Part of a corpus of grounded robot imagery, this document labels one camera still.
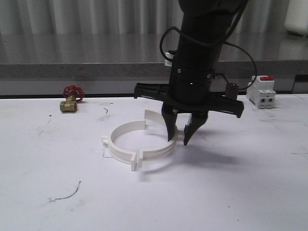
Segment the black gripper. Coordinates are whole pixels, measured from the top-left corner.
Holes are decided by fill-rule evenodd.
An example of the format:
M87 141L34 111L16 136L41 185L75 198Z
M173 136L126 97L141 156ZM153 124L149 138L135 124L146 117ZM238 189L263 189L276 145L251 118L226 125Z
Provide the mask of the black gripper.
M168 141L174 137L178 112L191 113L184 129L183 143L186 146L193 134L206 123L208 111L232 114L237 118L243 113L242 101L209 91L214 74L214 70L190 70L173 64L169 83L137 83L134 97L150 98L167 104L162 106L162 117L167 128Z

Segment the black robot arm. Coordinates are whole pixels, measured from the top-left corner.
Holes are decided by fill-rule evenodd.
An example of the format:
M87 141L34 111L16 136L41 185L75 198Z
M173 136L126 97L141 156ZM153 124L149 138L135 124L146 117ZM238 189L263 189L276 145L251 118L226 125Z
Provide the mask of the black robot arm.
M138 83L135 97L162 101L168 138L175 134L177 115L191 115L184 129L184 143L216 111L241 117L241 101L210 92L222 44L235 29L247 2L244 0L181 0L183 20L176 54L171 58L168 84Z

